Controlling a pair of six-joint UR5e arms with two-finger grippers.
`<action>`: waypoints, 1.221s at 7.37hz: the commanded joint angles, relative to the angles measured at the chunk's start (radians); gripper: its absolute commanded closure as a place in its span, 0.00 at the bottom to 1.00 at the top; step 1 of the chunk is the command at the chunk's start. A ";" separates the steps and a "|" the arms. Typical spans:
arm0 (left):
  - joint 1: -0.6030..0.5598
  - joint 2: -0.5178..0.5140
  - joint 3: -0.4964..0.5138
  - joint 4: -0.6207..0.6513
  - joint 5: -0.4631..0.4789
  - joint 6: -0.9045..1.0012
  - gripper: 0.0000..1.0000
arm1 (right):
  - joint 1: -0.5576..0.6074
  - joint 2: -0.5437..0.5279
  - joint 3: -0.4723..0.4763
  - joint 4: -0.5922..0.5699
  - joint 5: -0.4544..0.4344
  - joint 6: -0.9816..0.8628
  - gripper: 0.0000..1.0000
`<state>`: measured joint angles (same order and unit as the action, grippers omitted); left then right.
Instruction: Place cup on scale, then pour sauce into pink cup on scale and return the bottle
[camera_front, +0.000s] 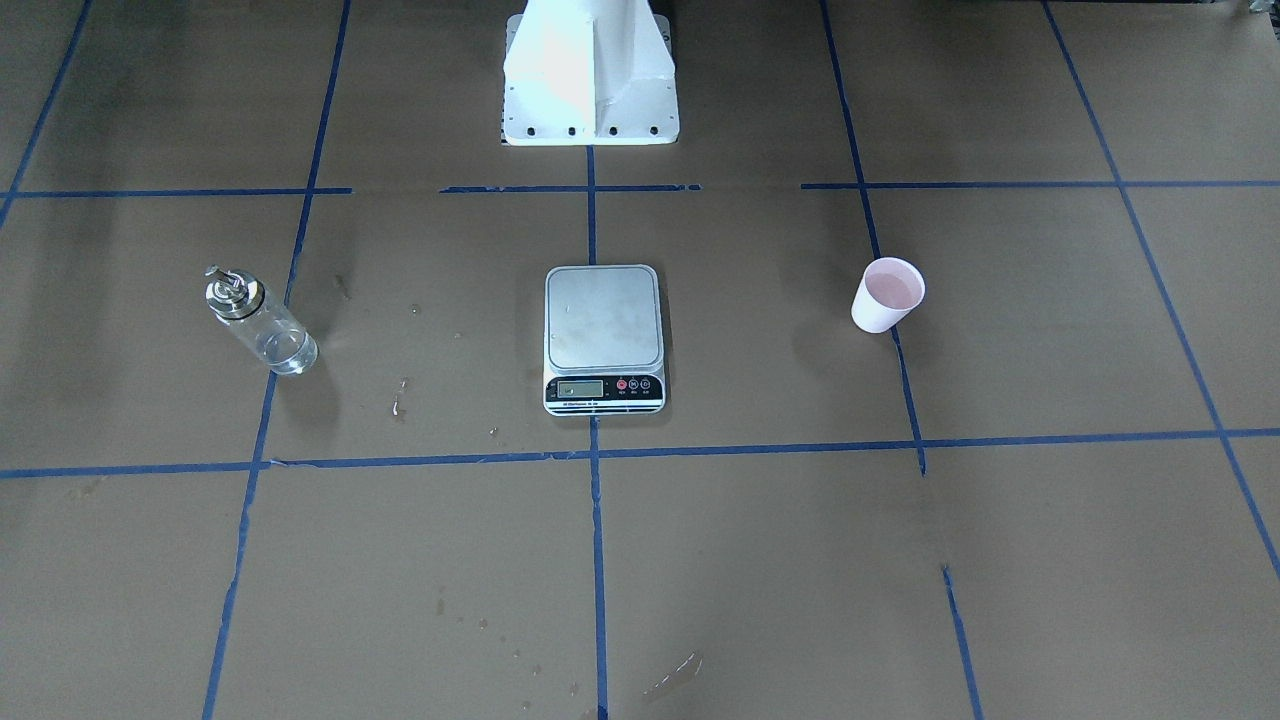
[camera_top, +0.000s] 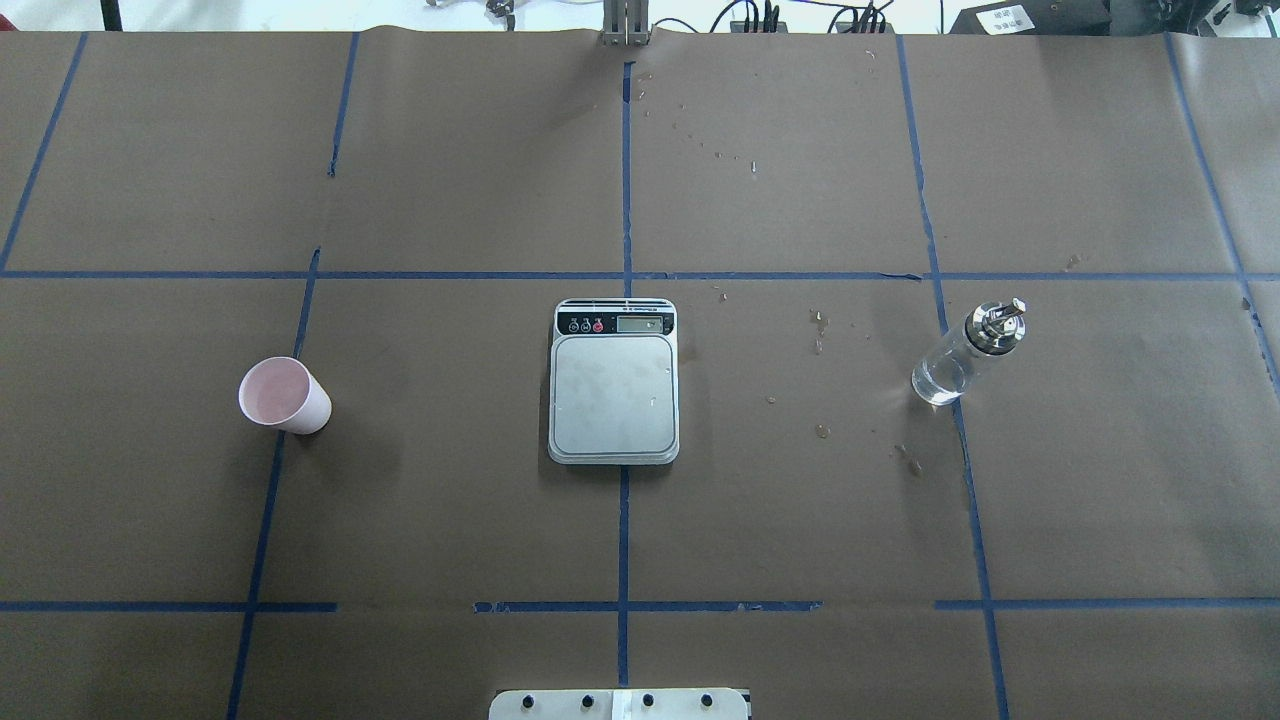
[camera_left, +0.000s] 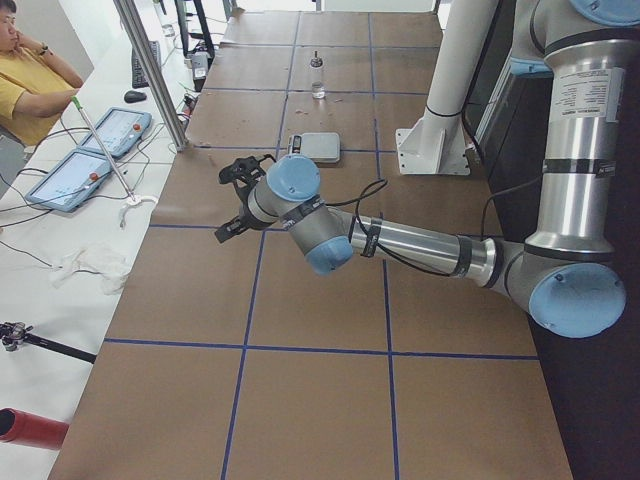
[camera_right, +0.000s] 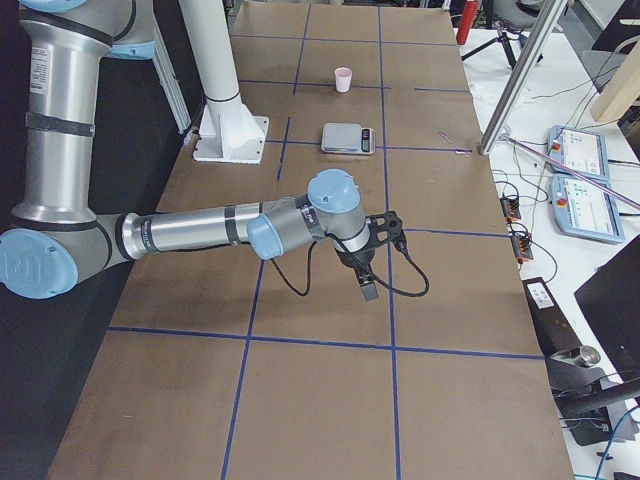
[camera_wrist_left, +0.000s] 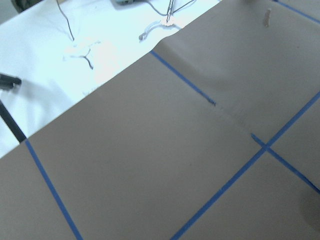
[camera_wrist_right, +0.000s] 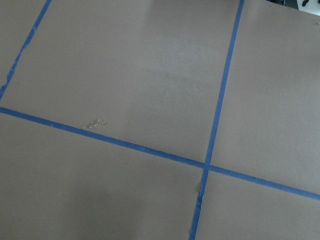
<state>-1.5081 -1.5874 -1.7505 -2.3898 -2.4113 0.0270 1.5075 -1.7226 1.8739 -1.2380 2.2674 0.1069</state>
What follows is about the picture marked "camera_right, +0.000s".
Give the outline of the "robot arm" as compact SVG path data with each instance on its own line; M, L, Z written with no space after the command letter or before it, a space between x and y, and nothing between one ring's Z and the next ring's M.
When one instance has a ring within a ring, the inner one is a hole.
M13 293L45 299L114 265L148 254L248 245L270 260L330 239L366 299L377 295L370 263L371 217L353 178L316 174L304 195L182 213L98 215L88 204L99 64L149 59L155 16L149 1L23 1L19 21L32 42L23 201L1 236L1 280Z

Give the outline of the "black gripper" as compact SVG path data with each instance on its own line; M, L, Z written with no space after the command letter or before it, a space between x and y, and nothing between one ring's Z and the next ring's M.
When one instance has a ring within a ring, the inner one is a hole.
M350 252L336 249L336 254L344 266L354 270L364 300L376 300L378 298L378 291L371 268L371 261L375 256L375 250L373 248L365 248Z

